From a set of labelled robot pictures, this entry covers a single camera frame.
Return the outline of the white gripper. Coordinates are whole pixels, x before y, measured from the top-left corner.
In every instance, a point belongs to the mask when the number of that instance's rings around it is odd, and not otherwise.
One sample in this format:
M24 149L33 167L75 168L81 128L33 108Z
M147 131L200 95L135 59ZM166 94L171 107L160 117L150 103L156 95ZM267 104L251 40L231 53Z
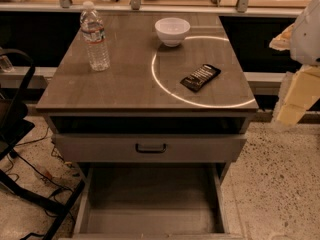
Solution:
M275 116L276 122L293 126L320 99L320 0L312 0L294 25L273 38L269 47L277 51L290 49L293 60L307 64L292 75Z

